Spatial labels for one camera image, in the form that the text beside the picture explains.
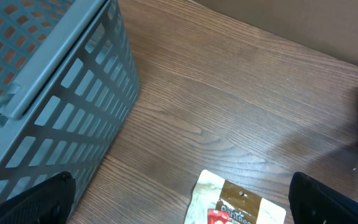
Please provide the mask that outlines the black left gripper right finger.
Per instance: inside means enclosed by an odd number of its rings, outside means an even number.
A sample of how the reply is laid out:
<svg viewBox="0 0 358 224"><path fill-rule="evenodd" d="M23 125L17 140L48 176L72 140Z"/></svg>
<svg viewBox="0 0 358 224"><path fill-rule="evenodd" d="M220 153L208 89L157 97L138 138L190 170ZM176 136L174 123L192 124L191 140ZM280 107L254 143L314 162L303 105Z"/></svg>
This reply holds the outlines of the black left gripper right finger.
<svg viewBox="0 0 358 224"><path fill-rule="evenodd" d="M358 202L295 172L288 199L295 224L358 224Z"/></svg>

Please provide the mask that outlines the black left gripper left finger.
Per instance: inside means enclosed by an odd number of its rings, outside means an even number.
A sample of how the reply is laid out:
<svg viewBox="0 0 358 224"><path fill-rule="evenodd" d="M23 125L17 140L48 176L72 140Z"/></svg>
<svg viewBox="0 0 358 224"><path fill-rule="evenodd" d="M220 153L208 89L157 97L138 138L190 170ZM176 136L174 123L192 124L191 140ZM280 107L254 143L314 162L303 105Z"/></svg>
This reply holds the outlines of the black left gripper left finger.
<svg viewBox="0 0 358 224"><path fill-rule="evenodd" d="M0 204L0 224L66 224L75 190L71 173L61 172Z"/></svg>

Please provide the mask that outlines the beige PanTree snack pouch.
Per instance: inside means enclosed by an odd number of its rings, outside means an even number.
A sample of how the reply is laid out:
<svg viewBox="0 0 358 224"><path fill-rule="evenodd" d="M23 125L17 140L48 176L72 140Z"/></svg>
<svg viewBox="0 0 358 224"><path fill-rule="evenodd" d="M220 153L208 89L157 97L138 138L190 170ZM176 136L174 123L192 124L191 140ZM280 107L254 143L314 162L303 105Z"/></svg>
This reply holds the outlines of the beige PanTree snack pouch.
<svg viewBox="0 0 358 224"><path fill-rule="evenodd" d="M203 170L193 188L185 224L208 224L208 210L229 214L236 224L283 224L286 210L266 198Z"/></svg>

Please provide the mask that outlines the red Nescafe coffee stick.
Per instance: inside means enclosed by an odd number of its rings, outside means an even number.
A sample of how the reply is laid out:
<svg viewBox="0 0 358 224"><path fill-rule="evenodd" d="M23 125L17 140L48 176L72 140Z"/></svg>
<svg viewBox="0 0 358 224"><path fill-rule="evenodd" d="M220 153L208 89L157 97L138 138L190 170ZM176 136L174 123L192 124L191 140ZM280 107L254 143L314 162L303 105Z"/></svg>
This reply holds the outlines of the red Nescafe coffee stick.
<svg viewBox="0 0 358 224"><path fill-rule="evenodd" d="M208 224L232 224L228 213L219 210L208 210Z"/></svg>

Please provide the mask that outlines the grey plastic mesh basket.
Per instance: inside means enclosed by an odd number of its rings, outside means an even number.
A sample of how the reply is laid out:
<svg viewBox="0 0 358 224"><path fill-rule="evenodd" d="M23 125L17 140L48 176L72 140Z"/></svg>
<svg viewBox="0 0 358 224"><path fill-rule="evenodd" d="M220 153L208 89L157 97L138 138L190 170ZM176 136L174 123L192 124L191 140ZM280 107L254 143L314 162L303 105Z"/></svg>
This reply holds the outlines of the grey plastic mesh basket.
<svg viewBox="0 0 358 224"><path fill-rule="evenodd" d="M0 204L63 171L79 201L138 93L116 0L0 0Z"/></svg>

